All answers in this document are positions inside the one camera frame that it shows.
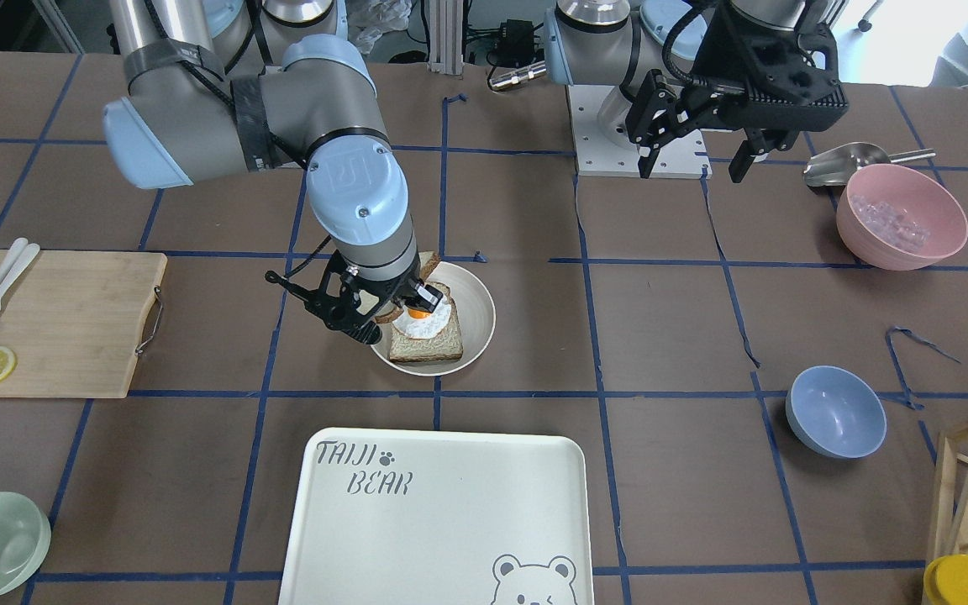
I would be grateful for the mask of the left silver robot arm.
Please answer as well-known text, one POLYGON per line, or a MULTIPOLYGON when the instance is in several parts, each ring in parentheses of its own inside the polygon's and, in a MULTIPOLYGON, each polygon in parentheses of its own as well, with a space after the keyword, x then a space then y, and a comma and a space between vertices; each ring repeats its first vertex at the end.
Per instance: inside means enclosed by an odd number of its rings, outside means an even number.
POLYGON ((638 173, 702 128, 742 131, 729 165, 822 133, 849 110, 826 1, 560 1, 544 27, 550 80, 614 86, 638 173))

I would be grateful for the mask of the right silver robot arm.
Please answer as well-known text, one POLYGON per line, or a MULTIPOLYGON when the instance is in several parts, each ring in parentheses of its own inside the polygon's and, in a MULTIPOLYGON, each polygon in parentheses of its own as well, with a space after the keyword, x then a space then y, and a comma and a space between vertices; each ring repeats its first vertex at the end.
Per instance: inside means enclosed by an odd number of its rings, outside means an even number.
POLYGON ((318 287, 266 280, 327 329, 367 345, 392 308, 434 313, 377 89, 346 38, 342 1, 113 1, 127 95, 103 109, 105 141, 135 187, 303 169, 334 252, 318 287))

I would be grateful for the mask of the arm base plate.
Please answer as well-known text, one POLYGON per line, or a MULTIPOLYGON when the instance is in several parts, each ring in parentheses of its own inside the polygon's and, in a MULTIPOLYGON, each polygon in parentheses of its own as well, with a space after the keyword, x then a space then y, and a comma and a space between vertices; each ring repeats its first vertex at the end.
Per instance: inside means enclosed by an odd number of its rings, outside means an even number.
MULTIPOLYGON (((623 130, 631 102, 615 86, 568 86, 567 98, 580 175, 639 177, 638 161, 648 153, 631 143, 623 130)), ((652 179, 711 176, 713 169, 699 131, 662 148, 650 173, 652 179)))

